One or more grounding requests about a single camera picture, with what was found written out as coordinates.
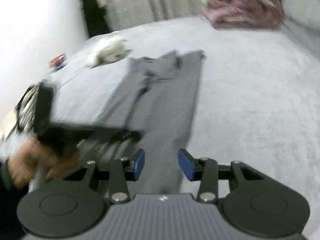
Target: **small white cloth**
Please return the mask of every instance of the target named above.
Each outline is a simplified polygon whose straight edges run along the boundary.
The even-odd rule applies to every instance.
[[[114,63],[127,55],[124,46],[125,39],[121,36],[102,39],[93,48],[88,57],[88,65],[94,68],[98,65]]]

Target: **pillow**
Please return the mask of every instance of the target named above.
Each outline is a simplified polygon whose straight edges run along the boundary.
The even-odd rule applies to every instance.
[[[320,0],[282,0],[284,12],[307,28],[320,30]]]

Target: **gray ribbed surface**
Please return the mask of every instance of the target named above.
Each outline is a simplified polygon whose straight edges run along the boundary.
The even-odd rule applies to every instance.
[[[24,240],[36,240],[26,236]],[[262,240],[231,227],[214,205],[201,204],[189,194],[137,195],[112,206],[92,230],[69,240]],[[302,240],[301,236],[281,238]]]

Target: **pink blanket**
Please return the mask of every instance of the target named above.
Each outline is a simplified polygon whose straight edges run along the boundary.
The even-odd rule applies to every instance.
[[[284,20],[279,0],[209,0],[204,15],[214,28],[274,29]]]

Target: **gray pants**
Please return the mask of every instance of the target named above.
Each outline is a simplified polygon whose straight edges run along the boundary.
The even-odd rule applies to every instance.
[[[182,180],[178,150],[188,142],[201,75],[202,51],[183,56],[176,51],[159,59],[130,59],[130,71],[99,116],[99,125],[141,131],[139,142],[115,145],[87,142],[80,147],[99,168],[112,158],[131,157],[137,149],[146,152],[145,166],[136,193],[177,193]]]

